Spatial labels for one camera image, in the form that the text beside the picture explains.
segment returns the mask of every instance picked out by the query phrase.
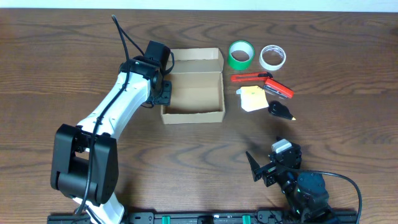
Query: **green connector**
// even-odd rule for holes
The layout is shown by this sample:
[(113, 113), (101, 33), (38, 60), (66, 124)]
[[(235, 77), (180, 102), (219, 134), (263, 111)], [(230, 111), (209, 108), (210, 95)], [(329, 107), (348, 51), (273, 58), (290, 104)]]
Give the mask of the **green connector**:
[(243, 224), (251, 224), (250, 215), (243, 215), (242, 219), (243, 219)]
[(171, 223), (170, 217), (162, 217), (162, 224), (170, 224)]

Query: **white tape roll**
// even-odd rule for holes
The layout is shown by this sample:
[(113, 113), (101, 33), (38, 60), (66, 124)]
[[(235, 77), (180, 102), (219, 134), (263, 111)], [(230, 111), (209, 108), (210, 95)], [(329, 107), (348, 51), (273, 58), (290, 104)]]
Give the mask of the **white tape roll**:
[[(267, 52), (267, 51), (277, 52), (277, 53), (280, 55), (280, 57), (282, 58), (282, 62), (281, 62), (280, 64), (278, 64), (278, 65), (270, 65), (270, 64), (268, 64), (266, 61), (264, 61), (264, 59), (263, 59), (263, 57), (262, 57), (262, 55), (263, 55), (265, 52)], [(286, 53), (285, 53), (285, 51), (284, 51), (281, 47), (279, 47), (279, 46), (276, 46), (276, 45), (268, 45), (267, 47), (264, 47), (264, 48), (261, 50), (261, 53), (260, 53), (260, 64), (261, 64), (261, 66), (263, 66), (266, 70), (269, 70), (269, 71), (276, 71), (276, 70), (278, 70), (278, 69), (281, 68), (281, 66), (285, 63), (285, 61), (286, 61)]]

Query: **box flap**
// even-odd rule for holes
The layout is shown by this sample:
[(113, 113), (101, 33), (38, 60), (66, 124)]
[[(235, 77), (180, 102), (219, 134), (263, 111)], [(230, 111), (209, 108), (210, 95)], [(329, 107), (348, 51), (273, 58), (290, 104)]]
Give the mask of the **box flap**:
[(218, 48), (172, 49), (175, 65), (173, 73), (222, 72), (224, 59)]

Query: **tape roll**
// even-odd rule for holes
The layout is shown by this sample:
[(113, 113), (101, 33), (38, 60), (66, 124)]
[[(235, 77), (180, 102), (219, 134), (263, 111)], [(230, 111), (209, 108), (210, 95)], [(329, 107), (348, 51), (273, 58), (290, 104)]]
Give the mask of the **tape roll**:
[[(267, 52), (267, 51), (277, 52), (280, 55), (280, 57), (282, 58), (282, 62), (280, 64), (278, 64), (278, 65), (270, 65), (270, 64), (268, 64), (262, 57), (262, 55), (265, 52)], [(269, 71), (278, 70), (285, 63), (285, 61), (286, 61), (286, 53), (282, 49), (282, 47), (279, 47), (279, 46), (276, 46), (276, 45), (268, 45), (268, 46), (264, 47), (261, 50), (261, 53), (260, 53), (260, 65), (262, 67), (264, 67), (266, 70), (269, 70)]]
[[(249, 59), (244, 62), (236, 60), (232, 56), (232, 53), (238, 50), (245, 52), (249, 56)], [(249, 42), (244, 40), (238, 40), (235, 41), (233, 44), (231, 44), (231, 46), (229, 46), (228, 64), (233, 69), (235, 70), (247, 69), (250, 66), (251, 62), (253, 61), (253, 58), (254, 58), (254, 47)]]

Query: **green tape roll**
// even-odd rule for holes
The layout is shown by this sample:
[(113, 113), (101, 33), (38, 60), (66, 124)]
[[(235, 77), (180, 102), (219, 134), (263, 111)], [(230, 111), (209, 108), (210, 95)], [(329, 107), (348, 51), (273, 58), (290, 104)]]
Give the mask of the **green tape roll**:
[[(249, 59), (241, 62), (239, 60), (236, 60), (232, 56), (232, 52), (235, 52), (237, 50), (242, 50), (243, 52), (246, 52), (249, 55)], [(231, 46), (229, 46), (229, 52), (228, 52), (228, 65), (231, 66), (235, 70), (245, 70), (247, 69), (251, 62), (253, 61), (254, 58), (254, 47), (247, 41), (244, 40), (238, 40), (235, 41)]]

